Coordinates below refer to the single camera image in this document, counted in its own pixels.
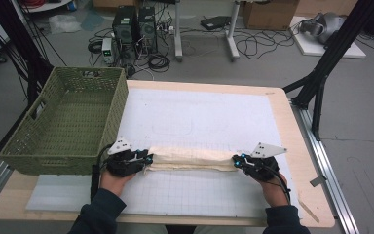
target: basket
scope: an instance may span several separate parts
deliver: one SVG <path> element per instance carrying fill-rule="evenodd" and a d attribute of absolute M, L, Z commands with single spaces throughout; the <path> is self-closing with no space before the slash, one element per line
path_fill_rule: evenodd
<path fill-rule="evenodd" d="M 117 138 L 128 93 L 121 68 L 54 68 L 0 159 L 27 175 L 89 175 Z"/>

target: dark blue sleeve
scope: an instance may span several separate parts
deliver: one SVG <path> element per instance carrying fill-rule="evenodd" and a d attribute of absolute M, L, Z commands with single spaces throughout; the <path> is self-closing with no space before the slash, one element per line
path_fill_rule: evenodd
<path fill-rule="evenodd" d="M 309 229 L 300 225 L 297 208 L 282 206 L 266 209 L 267 225 L 263 234 L 309 234 Z"/>
<path fill-rule="evenodd" d="M 117 195 L 99 188 L 91 203 L 83 206 L 68 233 L 115 234 L 117 229 L 115 219 L 125 207 L 126 204 Z"/>

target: person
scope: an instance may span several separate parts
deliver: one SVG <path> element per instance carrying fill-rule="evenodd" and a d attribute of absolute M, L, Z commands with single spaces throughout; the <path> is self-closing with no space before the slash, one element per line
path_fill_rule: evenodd
<path fill-rule="evenodd" d="M 116 177 L 105 170 L 101 176 L 98 192 L 90 204 L 82 207 L 68 233 L 115 234 L 117 231 L 116 218 L 126 207 L 120 196 L 126 183 L 134 176 L 135 174 Z M 264 234 L 310 233 L 308 228 L 300 224 L 297 208 L 288 205 L 277 178 L 267 182 L 257 182 L 262 186 L 263 195 L 271 206 L 266 209 L 268 227 L 264 230 Z"/>

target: white table leg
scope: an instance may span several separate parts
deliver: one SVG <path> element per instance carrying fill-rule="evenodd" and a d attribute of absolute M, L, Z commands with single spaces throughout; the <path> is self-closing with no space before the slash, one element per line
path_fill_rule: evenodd
<path fill-rule="evenodd" d="M 175 59 L 182 61 L 183 50 L 181 48 L 180 34 L 180 0 L 175 0 L 175 29 L 174 29 Z"/>
<path fill-rule="evenodd" d="M 232 20 L 230 21 L 230 30 L 226 31 L 227 42 L 229 43 L 230 51 L 232 52 L 232 60 L 238 59 L 240 57 L 238 48 L 236 47 L 236 42 L 233 39 L 233 33 L 235 32 L 236 19 L 238 18 L 239 7 L 240 1 L 236 0 L 233 6 Z"/>

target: beige fabric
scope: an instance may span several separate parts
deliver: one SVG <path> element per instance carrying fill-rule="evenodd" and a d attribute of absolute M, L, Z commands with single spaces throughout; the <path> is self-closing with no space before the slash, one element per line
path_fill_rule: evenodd
<path fill-rule="evenodd" d="M 192 149 L 179 147 L 153 146 L 148 150 L 154 154 L 153 164 L 148 170 L 189 170 L 216 169 L 218 171 L 235 171 L 232 156 L 234 152 Z"/>

